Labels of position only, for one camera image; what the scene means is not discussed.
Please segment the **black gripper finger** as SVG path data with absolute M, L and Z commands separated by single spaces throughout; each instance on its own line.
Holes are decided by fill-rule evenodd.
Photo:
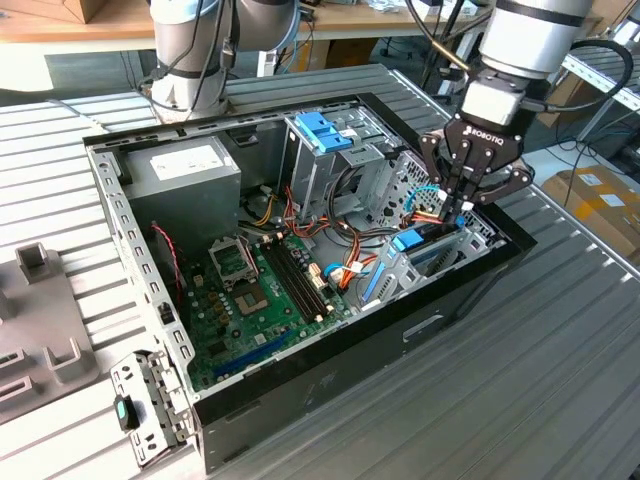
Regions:
M 486 175 L 510 167 L 509 175 L 493 184 L 481 185 Z M 488 205 L 530 185 L 533 169 L 513 155 L 488 147 L 471 150 L 465 157 L 453 194 L 452 219 L 476 205 Z
M 440 193 L 445 194 L 439 218 L 442 221 L 454 221 L 462 209 L 458 189 L 472 143 L 469 140 L 462 140 L 459 143 L 457 150 L 451 154 L 451 165 L 446 170 L 438 164 L 439 146 L 442 139 L 443 134 L 440 132 L 423 134 L 419 137 L 419 145 L 430 181 L 439 186 Z

